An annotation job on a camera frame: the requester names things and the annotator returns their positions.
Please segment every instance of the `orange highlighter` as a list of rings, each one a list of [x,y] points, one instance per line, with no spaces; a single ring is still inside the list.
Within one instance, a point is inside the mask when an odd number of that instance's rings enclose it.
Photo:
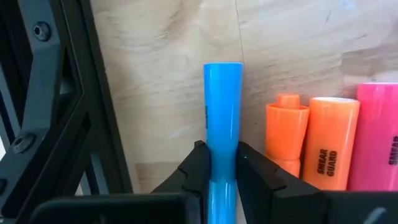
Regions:
[[[316,97],[310,111],[303,180],[321,190],[346,190],[359,101]]]
[[[280,94],[266,106],[266,157],[296,177],[309,112],[296,94]]]

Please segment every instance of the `highlighter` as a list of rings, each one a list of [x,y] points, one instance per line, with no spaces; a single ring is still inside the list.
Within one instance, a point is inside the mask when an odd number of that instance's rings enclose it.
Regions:
[[[236,151],[243,64],[207,63],[205,86],[206,142],[211,173],[208,223],[236,223]]]
[[[398,83],[363,83],[348,190],[398,190]]]
[[[359,105],[348,98],[310,100],[304,181],[321,190],[346,190]]]
[[[266,105],[266,157],[296,177],[309,113],[297,94],[280,94]]]

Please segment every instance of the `blue highlighter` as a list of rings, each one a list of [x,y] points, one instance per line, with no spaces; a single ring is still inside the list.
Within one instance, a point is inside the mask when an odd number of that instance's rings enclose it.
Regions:
[[[208,223],[236,223],[236,150],[243,64],[207,63],[205,82],[206,143],[210,150]]]

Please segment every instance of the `pink highlighter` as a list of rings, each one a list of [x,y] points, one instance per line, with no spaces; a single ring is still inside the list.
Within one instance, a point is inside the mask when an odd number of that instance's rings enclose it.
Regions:
[[[363,83],[348,190],[398,190],[398,83]]]

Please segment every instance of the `plywood wall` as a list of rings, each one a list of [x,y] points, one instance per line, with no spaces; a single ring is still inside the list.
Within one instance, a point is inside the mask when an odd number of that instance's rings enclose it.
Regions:
[[[245,64],[241,140],[277,93],[398,82],[398,0],[92,0],[131,172],[148,192],[204,139],[202,65]]]

